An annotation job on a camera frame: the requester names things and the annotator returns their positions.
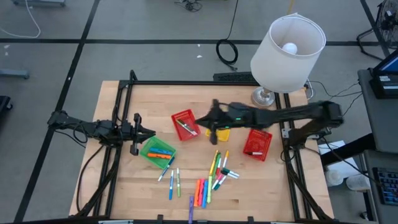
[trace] red basket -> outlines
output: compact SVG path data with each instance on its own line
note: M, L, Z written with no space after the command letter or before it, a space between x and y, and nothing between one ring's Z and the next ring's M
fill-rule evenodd
M272 134L252 129L249 133L248 140L244 145L243 153L251 158L265 161L271 144ZM247 152L262 152L262 155L248 155Z
M183 127L181 127L176 120L181 119L185 124L193 128L197 135L193 135L189 133L187 130L185 130ZM188 109L185 111L181 111L177 114L172 115L172 120L173 124L175 127L175 130L177 130L178 137L180 138L180 141L186 141L188 139L191 139L195 136L198 136L200 134L200 129L197 124L195 124L195 117L193 116L192 110Z

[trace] floor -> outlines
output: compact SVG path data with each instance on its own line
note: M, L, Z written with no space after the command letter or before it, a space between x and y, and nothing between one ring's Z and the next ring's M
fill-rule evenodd
M88 39L115 40L217 40L228 35L235 0L203 0L203 8L191 13L174 0L101 0ZM284 16L289 0L240 1L230 39L261 40L270 24ZM61 89L71 71L95 0L67 0L66 7L34 4L33 16L47 43L9 43L0 32L0 68L27 69L30 79L0 78L0 95L8 95L14 109L4 121L0 134L0 223L12 222L39 155ZM368 0L375 16L377 0ZM293 12L310 18L322 27L328 41L354 41L369 29L359 0L296 0ZM20 35L37 31L23 4L0 2L0 27ZM64 39L63 44L48 43ZM367 41L376 41L374 35ZM257 45L241 44L238 71L249 71ZM380 47L366 47L382 57ZM227 46L223 55L233 57ZM325 84L331 94L357 82L356 72L378 64L363 55L357 46L326 46L311 75ZM103 80L120 80L134 69L140 80L212 80L214 73L230 72L215 54L214 44L85 44L78 61L63 109L71 116L91 120ZM313 84L312 101L327 100L321 86ZM344 110L355 96L335 98ZM370 132L366 110L359 98L345 116L345 124L329 140L350 142ZM65 136L54 135L25 221L63 218L68 215L83 150ZM367 223L358 217L365 210L361 193L344 185L330 188L335 217L341 221Z

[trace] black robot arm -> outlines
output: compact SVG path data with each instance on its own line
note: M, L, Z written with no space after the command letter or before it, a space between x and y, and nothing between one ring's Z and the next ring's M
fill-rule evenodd
M274 123L312 119L299 129L288 132L289 146L304 144L307 137L319 132L325 127L336 128L343 124L340 106L330 101L309 103L305 106L281 110L264 110L242 103L219 103L213 100L209 113L195 122L211 131L210 142L217 144L217 129L228 128L253 128L264 129Z
M124 121L121 125L113 126L110 120L86 122L72 118L65 111L55 111L47 124L54 129L72 129L83 133L88 138L99 140L99 143L109 147L122 146L123 141L132 141L130 153L137 156L137 144L155 135L155 131L143 128L141 116L134 114L134 126Z

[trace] green basket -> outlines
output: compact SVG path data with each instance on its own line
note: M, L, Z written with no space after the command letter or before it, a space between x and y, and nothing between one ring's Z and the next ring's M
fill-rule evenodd
M164 169L167 167L167 164L169 164L170 159L160 159L160 158L153 158L153 157L147 157L147 154L149 152L150 148L157 148L157 149L165 149L167 151L172 152L172 157L175 155L175 149L167 144L166 142L163 142L162 140L158 139L157 137L152 137L148 140L148 142L145 144L145 146L140 150L140 155L147 159L149 162L155 164L157 167Z

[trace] keyboard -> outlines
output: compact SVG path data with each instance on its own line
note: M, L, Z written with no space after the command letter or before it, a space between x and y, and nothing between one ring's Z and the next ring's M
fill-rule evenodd
M381 203L398 206L398 170L373 168L374 176L382 187L378 186Z

